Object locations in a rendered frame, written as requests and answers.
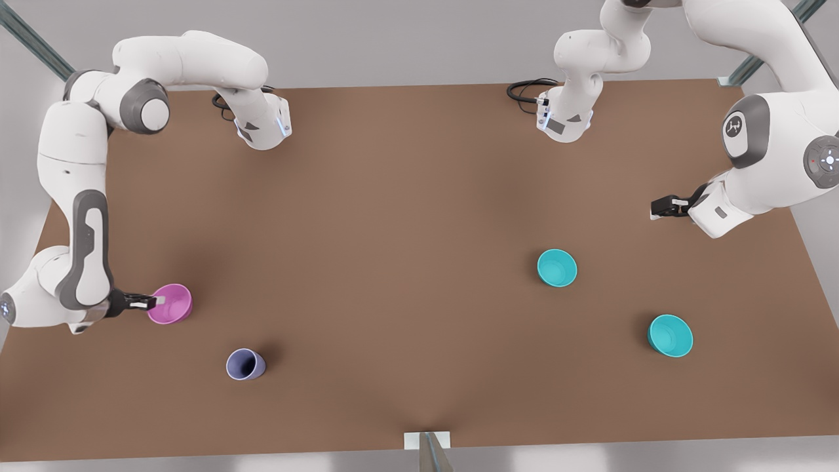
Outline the pink bowl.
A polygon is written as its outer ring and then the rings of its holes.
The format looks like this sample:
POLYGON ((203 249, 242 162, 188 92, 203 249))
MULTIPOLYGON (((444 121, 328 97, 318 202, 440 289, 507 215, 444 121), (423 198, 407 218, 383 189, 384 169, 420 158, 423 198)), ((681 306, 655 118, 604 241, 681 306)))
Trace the pink bowl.
POLYGON ((147 316, 157 325, 173 325, 186 319, 193 308, 191 291, 181 284, 168 284, 153 293, 154 308, 147 310, 147 316))

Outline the lavender cup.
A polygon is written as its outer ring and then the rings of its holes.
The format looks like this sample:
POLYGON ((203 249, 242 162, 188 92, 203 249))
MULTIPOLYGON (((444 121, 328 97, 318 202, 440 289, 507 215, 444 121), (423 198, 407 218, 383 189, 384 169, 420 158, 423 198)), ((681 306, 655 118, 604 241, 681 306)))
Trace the lavender cup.
POLYGON ((259 353, 240 347, 228 356, 225 370, 231 379, 243 382, 260 377, 266 370, 266 363, 259 353))

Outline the teal blue bowl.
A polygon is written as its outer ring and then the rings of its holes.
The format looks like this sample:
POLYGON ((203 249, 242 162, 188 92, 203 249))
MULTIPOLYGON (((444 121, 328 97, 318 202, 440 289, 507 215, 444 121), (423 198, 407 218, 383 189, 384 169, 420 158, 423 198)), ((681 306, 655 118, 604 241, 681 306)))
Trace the teal blue bowl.
POLYGON ((537 275, 543 283, 557 288, 572 284, 578 274, 574 257, 564 250, 552 248, 537 258, 537 275))
POLYGON ((671 358, 688 355, 694 346, 694 335, 689 325, 671 314, 659 315, 650 323, 647 340, 652 349, 671 358))

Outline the silver frame post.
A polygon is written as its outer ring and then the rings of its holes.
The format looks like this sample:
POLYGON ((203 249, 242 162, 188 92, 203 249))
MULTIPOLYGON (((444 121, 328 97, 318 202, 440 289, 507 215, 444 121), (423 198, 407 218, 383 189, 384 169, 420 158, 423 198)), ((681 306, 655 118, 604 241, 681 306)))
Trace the silver frame post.
MULTIPOLYGON (((789 15, 794 17, 798 24, 805 24, 824 4, 829 0, 798 0, 792 8, 789 8, 789 15)), ((746 59, 726 77, 717 77, 717 85, 723 89, 738 89, 742 87, 765 63, 764 59, 770 50, 759 46, 757 52, 750 53, 746 59)))
POLYGON ((402 439, 405 450, 418 451, 419 472, 454 472, 446 456, 452 447, 450 432, 407 432, 402 439))
POLYGON ((75 72, 5 0, 0 0, 0 25, 64 83, 75 72))

